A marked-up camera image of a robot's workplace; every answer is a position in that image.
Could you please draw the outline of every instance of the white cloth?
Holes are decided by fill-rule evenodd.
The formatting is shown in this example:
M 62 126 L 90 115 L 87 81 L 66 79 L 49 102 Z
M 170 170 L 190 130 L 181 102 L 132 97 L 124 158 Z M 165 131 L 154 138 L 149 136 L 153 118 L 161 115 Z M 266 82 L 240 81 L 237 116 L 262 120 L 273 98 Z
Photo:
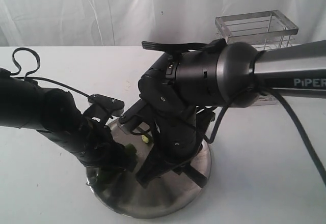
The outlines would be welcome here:
M 0 45 L 209 42 L 217 16 L 281 10 L 296 43 L 326 39 L 326 0 L 0 0 Z

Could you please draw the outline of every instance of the wire basket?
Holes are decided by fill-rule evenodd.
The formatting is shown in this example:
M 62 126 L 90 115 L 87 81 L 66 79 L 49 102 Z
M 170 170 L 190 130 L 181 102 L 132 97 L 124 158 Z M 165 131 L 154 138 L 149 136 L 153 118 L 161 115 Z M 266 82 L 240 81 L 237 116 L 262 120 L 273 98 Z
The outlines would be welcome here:
M 279 10 L 215 18 L 218 38 L 247 42 L 258 50 L 288 47 L 299 28 Z

